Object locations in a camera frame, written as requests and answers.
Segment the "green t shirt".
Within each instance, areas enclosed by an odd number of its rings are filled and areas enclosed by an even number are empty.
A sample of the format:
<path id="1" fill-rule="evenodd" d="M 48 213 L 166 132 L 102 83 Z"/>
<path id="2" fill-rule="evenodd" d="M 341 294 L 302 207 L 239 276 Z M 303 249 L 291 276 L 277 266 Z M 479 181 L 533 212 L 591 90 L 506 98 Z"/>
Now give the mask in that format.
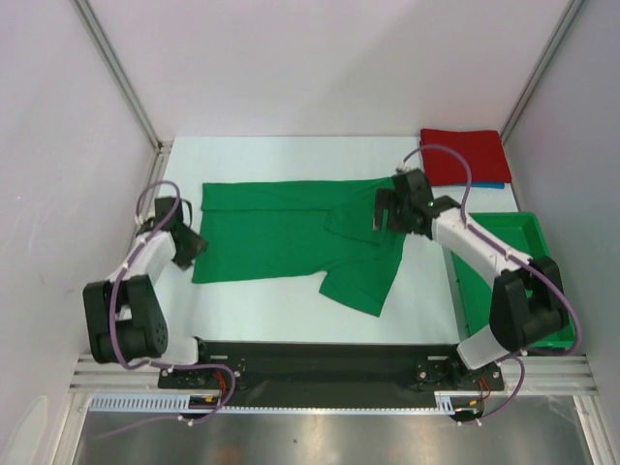
<path id="1" fill-rule="evenodd" d="M 376 191 L 391 178 L 205 183 L 195 261 L 198 285 L 322 273 L 321 295 L 381 315 L 401 264 L 404 234 L 371 241 Z"/>

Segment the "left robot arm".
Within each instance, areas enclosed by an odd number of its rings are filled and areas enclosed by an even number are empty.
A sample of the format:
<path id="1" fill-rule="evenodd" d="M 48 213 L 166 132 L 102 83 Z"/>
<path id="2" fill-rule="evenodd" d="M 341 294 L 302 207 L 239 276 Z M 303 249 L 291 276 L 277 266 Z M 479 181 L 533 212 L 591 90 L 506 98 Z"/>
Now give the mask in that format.
<path id="1" fill-rule="evenodd" d="M 139 228 L 134 245 L 111 275 L 87 284 L 82 299 L 91 355 L 101 363 L 155 360 L 180 365 L 191 386 L 207 385 L 213 362 L 199 354 L 196 337 L 169 329 L 172 307 L 159 302 L 155 284 L 174 264 L 185 271 L 206 250 L 207 242 L 191 229 L 192 205 L 175 197 L 155 201 L 154 215 Z"/>

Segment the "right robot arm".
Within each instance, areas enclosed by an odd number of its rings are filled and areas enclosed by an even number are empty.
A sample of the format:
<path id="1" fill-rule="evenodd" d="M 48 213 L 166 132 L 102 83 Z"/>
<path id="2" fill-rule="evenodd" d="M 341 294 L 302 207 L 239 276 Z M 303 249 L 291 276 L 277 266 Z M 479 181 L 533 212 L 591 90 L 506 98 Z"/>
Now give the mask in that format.
<path id="1" fill-rule="evenodd" d="M 470 388 L 482 368 L 569 325 L 559 266 L 534 259 L 483 228 L 449 196 L 436 198 L 419 170 L 398 173 L 376 191 L 373 228 L 423 235 L 468 264 L 491 290 L 488 324 L 460 342 L 447 364 L 449 381 Z"/>

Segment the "folded blue t shirt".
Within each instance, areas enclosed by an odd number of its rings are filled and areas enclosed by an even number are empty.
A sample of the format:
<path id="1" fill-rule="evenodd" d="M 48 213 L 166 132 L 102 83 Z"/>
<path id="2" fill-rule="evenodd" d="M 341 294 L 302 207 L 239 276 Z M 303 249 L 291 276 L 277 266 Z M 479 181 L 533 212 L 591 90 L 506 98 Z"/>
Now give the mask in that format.
<path id="1" fill-rule="evenodd" d="M 467 187 L 466 183 L 456 184 L 457 187 Z M 473 183 L 471 184 L 471 189 L 495 189 L 495 190 L 503 190 L 506 187 L 506 183 L 493 183 L 493 182 L 481 182 L 481 183 Z"/>

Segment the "folded red t shirt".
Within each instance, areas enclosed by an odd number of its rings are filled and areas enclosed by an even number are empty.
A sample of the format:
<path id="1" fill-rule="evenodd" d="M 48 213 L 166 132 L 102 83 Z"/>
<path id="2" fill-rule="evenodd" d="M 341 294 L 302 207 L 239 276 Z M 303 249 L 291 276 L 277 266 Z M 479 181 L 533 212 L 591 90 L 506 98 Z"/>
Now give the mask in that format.
<path id="1" fill-rule="evenodd" d="M 464 165 L 454 156 L 442 149 L 431 149 L 429 145 L 441 145 L 459 153 L 467 162 L 475 185 L 512 182 L 512 174 L 497 131 L 455 132 L 422 129 L 420 145 L 423 146 L 424 171 L 433 186 L 464 185 L 467 174 Z"/>

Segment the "green plastic bin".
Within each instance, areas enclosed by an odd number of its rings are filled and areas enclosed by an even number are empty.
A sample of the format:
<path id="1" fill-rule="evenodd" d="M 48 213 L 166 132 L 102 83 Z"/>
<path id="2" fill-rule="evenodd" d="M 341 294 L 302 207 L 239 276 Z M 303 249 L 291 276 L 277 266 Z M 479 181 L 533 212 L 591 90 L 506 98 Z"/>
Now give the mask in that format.
<path id="1" fill-rule="evenodd" d="M 531 212 L 472 213 L 483 228 L 510 247 L 524 252 L 533 259 L 550 256 L 538 218 Z M 459 256 L 451 253 L 453 282 L 461 303 L 461 321 L 465 333 L 471 336 L 488 323 L 492 289 L 479 274 Z M 573 322 L 543 340 L 533 344 L 540 350 L 566 350 L 575 340 Z"/>

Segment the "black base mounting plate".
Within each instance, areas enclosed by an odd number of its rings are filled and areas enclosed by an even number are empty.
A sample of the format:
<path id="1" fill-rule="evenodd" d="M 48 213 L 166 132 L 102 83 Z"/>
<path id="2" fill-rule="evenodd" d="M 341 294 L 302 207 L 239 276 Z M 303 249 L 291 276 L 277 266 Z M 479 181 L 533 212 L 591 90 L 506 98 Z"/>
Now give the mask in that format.
<path id="1" fill-rule="evenodd" d="M 504 389 L 489 363 L 464 370 L 452 345 L 201 342 L 202 370 L 161 374 L 165 390 L 233 388 L 242 408 L 407 409 L 430 406 L 437 391 Z"/>

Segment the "right aluminium frame post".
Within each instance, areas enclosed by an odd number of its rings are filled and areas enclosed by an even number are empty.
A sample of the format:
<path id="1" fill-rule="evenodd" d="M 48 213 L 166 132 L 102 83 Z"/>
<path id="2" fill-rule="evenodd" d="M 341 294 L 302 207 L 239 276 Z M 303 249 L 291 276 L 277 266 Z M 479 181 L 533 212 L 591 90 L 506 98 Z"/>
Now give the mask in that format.
<path id="1" fill-rule="evenodd" d="M 545 75 L 548 73 L 563 43 L 572 32 L 587 4 L 587 0 L 571 0 L 568 2 L 500 131 L 500 139 L 503 144 L 506 144 L 510 139 L 512 132 L 542 84 Z"/>

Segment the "aluminium frame post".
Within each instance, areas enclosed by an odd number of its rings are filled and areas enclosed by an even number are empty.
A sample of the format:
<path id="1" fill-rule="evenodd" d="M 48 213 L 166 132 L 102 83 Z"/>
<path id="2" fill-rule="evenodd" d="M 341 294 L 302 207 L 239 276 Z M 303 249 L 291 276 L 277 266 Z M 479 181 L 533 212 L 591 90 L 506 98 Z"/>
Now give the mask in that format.
<path id="1" fill-rule="evenodd" d="M 145 136 L 150 147 L 155 152 L 158 152 L 161 149 L 162 142 L 91 2 L 87 0 L 71 0 L 70 3 L 74 7 L 94 47 L 102 58 L 104 65 L 108 69 L 130 113 L 134 116 L 139 125 L 141 132 Z"/>
<path id="2" fill-rule="evenodd" d="M 568 2 L 500 131 L 500 139 L 503 144 L 506 144 L 510 139 L 512 132 L 542 84 L 545 75 L 548 73 L 563 43 L 572 32 L 587 4 L 587 0 L 571 0 Z"/>

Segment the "aluminium front rail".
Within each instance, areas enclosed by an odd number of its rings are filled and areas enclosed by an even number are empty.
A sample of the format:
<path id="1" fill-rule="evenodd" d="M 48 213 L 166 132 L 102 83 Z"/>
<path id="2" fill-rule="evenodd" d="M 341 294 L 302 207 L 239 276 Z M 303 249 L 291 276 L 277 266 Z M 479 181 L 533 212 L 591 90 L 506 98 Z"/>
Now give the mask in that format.
<path id="1" fill-rule="evenodd" d="M 585 356 L 526 356 L 522 395 L 595 395 L 598 389 Z M 127 371 L 122 367 L 102 365 L 92 356 L 78 359 L 70 392 L 150 393 L 158 390 L 159 371 L 142 367 Z"/>

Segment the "left aluminium frame post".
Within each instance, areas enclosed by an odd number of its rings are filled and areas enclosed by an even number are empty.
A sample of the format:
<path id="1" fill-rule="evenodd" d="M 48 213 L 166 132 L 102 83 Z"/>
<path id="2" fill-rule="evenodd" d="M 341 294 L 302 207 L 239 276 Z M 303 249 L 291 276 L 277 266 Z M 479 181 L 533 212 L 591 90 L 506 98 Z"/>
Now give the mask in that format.
<path id="1" fill-rule="evenodd" d="M 74 7 L 94 47 L 102 58 L 104 65 L 108 69 L 130 113 L 134 116 L 139 125 L 141 132 L 145 136 L 150 147 L 155 152 L 158 152 L 161 149 L 162 142 L 91 2 L 87 0 L 71 0 L 70 3 Z"/>

